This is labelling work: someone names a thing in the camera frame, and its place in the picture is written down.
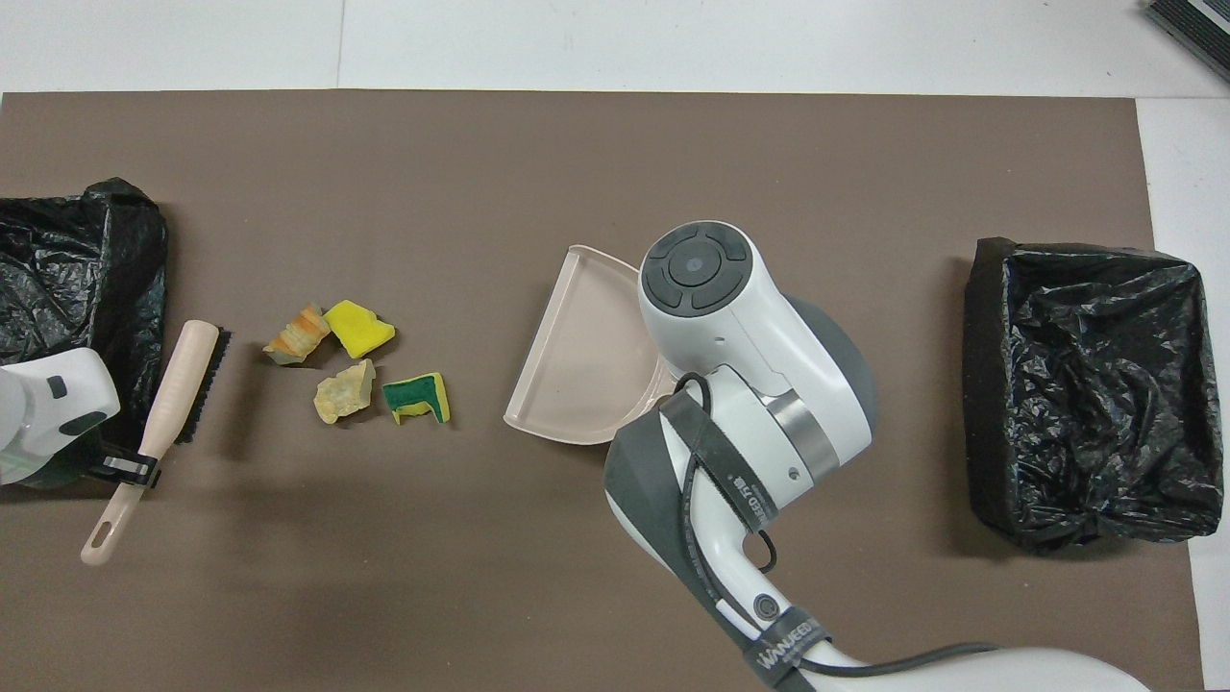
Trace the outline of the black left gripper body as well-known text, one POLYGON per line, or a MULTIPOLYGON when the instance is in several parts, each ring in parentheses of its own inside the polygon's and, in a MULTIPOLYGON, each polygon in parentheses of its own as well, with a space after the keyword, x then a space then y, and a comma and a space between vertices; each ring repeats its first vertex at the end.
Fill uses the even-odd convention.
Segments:
POLYGON ((89 465, 89 477, 132 486, 157 483, 160 460, 137 454, 134 457, 105 455, 97 463, 89 465))

